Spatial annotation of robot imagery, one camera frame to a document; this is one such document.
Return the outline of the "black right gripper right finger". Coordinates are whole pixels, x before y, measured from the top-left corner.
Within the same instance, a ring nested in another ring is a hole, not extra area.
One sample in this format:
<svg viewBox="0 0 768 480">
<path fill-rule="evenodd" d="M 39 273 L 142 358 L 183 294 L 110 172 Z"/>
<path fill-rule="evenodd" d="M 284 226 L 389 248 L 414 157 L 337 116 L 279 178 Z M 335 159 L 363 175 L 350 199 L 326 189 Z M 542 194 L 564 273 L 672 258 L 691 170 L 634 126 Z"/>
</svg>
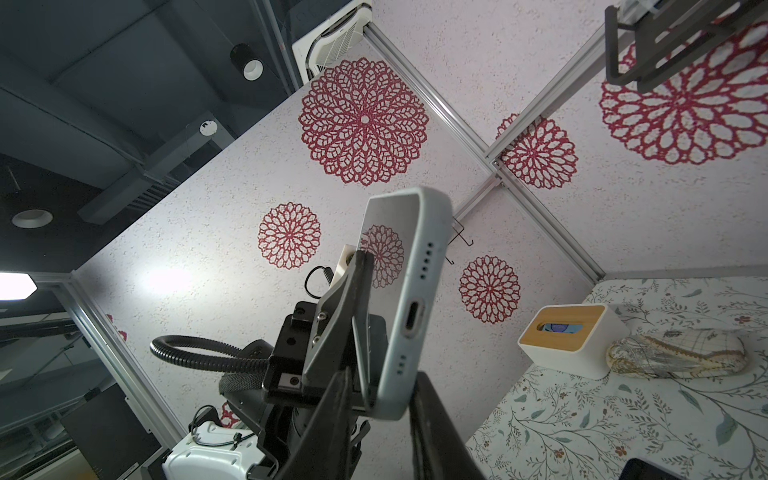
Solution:
<svg viewBox="0 0 768 480">
<path fill-rule="evenodd" d="M 416 376 L 409 421 L 415 479 L 484 479 L 423 371 Z"/>
</svg>

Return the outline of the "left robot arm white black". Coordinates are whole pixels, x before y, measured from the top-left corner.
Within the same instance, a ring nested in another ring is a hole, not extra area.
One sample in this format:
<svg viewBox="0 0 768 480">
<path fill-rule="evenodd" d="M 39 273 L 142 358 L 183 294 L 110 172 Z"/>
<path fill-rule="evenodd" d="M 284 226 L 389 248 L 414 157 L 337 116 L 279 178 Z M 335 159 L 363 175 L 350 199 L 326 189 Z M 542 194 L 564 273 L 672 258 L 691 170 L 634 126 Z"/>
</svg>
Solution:
<svg viewBox="0 0 768 480">
<path fill-rule="evenodd" d="M 239 348 L 186 335 L 152 340 L 157 358 L 221 375 L 233 435 L 216 440 L 223 419 L 202 407 L 189 425 L 197 457 L 239 479 L 351 477 L 388 346 L 385 321 L 369 305 L 374 270 L 374 255 L 355 251 L 327 293 L 295 305 L 275 344 L 259 339 Z"/>
</svg>

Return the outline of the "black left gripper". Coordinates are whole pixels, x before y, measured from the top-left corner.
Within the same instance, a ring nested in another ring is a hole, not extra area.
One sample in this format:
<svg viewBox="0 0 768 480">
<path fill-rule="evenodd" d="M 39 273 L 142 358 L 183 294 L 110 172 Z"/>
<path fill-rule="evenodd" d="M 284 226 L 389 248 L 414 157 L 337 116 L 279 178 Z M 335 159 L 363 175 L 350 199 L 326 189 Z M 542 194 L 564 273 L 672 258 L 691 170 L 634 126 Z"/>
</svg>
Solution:
<svg viewBox="0 0 768 480">
<path fill-rule="evenodd" d="M 374 256 L 358 250 L 360 282 L 344 295 L 299 302 L 280 331 L 263 381 L 269 403 L 309 408 L 319 404 L 338 371 L 352 374 L 351 410 L 368 414 L 387 350 L 387 325 L 370 314 Z"/>
</svg>

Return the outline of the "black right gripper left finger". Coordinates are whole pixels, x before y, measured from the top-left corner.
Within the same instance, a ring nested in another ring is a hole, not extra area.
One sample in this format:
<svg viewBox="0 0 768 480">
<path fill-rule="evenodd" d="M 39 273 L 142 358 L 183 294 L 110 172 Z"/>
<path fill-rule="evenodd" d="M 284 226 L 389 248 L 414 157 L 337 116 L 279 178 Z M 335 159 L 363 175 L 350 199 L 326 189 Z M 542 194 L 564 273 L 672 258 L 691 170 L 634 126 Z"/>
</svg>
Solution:
<svg viewBox="0 0 768 480">
<path fill-rule="evenodd" d="M 334 374 L 304 432 L 301 443 L 277 479 L 348 479 L 352 374 Z"/>
</svg>

